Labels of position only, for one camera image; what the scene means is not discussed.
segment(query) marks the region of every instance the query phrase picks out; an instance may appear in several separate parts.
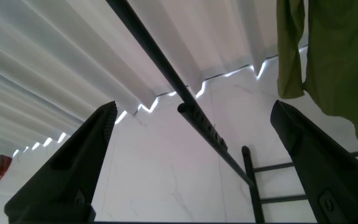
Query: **green cloth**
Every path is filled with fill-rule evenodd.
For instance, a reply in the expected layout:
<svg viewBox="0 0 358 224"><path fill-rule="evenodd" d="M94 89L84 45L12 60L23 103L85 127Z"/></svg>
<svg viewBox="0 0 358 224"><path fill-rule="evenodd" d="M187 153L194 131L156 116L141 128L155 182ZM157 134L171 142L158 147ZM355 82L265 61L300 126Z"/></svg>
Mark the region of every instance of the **green cloth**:
<svg viewBox="0 0 358 224"><path fill-rule="evenodd" d="M278 94L303 96L321 110L351 121L358 138L358 0L309 0L309 46L302 83L298 43L303 35L303 0L277 0Z"/></svg>

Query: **green garment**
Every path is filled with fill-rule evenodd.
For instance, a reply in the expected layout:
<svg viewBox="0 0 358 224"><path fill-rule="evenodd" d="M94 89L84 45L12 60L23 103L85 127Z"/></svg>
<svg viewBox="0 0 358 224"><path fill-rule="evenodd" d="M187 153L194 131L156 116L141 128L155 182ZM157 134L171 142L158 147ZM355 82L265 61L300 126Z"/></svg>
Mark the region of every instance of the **green garment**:
<svg viewBox="0 0 358 224"><path fill-rule="evenodd" d="M303 34L303 0L277 0L278 94L303 96L321 110L351 121L358 138L358 0L310 0L306 81L298 43Z"/></svg>

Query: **shirt sleeve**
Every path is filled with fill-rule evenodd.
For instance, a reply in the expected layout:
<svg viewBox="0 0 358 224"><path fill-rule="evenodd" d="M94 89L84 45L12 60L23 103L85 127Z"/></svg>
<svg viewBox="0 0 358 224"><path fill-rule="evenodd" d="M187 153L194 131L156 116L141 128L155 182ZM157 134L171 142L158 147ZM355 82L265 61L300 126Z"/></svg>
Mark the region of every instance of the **shirt sleeve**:
<svg viewBox="0 0 358 224"><path fill-rule="evenodd" d="M301 60L298 43L305 26L303 0L277 0L278 95L303 96Z"/></svg>

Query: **black metal rod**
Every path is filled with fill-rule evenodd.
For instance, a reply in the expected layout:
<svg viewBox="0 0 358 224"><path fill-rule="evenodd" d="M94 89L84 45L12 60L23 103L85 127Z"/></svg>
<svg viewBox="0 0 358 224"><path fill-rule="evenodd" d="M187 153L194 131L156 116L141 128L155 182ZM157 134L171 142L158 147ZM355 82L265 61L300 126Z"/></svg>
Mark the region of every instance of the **black metal rod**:
<svg viewBox="0 0 358 224"><path fill-rule="evenodd" d="M354 156L354 157L358 157L358 152L351 152L351 155ZM272 165L272 166L259 167L259 168L255 168L254 172L263 172L263 171L276 170L276 169L282 169L282 168L287 168L287 167L293 167L293 163L292 162L287 162L287 163L284 163L284 164L277 164L277 165Z"/></svg>
<svg viewBox="0 0 358 224"><path fill-rule="evenodd" d="M249 192L251 194L252 208L254 209L255 222L265 223L264 210L259 196L258 185L256 183L254 166L252 165L251 152L247 146L243 146L241 149L242 158L244 159L244 165L246 172L251 181L253 181L253 187L249 186Z"/></svg>
<svg viewBox="0 0 358 224"><path fill-rule="evenodd" d="M191 114L197 113L198 117L202 118L206 123L211 124L208 118L204 114L201 107L197 104L193 95L187 89L186 85L182 82L171 63L158 47L153 37L150 35L142 21L139 19L131 5L126 0L106 0L111 9L117 14L120 20L127 27L129 32L135 37L136 41L142 46L147 55L152 59L157 68L161 71L162 75L167 79L169 84L178 93L186 107L190 109ZM254 185L249 180L246 173L236 163L236 161L227 152L227 146L214 127L210 127L211 130L204 131L205 125L200 126L200 122L194 122L192 117L189 117L187 121L202 135L202 137L208 141L213 149L234 169L234 171L240 175L240 177L247 182L248 185Z"/></svg>
<svg viewBox="0 0 358 224"><path fill-rule="evenodd" d="M291 196L282 196L274 198L262 198L260 199L261 204L266 203L278 203L278 202L293 202L297 200L307 200L306 195L291 195Z"/></svg>

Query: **vertical metal post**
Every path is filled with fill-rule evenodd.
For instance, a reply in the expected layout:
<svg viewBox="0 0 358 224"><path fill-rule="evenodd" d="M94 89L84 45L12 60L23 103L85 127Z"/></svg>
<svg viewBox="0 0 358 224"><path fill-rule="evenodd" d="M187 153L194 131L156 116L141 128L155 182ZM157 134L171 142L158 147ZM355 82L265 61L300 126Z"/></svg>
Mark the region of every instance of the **vertical metal post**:
<svg viewBox="0 0 358 224"><path fill-rule="evenodd" d="M244 165L246 167L246 172L251 181L253 181L254 186L249 186L249 192L251 194L252 207L254 209L255 222L256 223L265 223L264 211L262 204L260 202L260 196L258 191L258 185L256 183L254 166L252 165L251 153L247 146L243 146L241 149L242 157L244 159Z"/></svg>
<svg viewBox="0 0 358 224"><path fill-rule="evenodd" d="M117 14L120 20L128 28L129 32L135 37L138 43L145 50L147 55L152 59L154 64L161 71L162 75L167 79L169 84L178 93L180 98L185 102L182 108L186 108L185 113L189 119L187 121L202 135L202 137L208 141L213 149L234 169L234 171L240 175L240 177L248 184L253 186L254 184L241 167L235 162L235 160L227 153L227 146L224 140L216 132L215 128L210 125L203 110L197 104L193 95L188 91L186 85L182 82L171 63L165 57L153 37L150 35L146 27L140 21L139 17L131 8L126 0L106 0L113 11Z"/></svg>

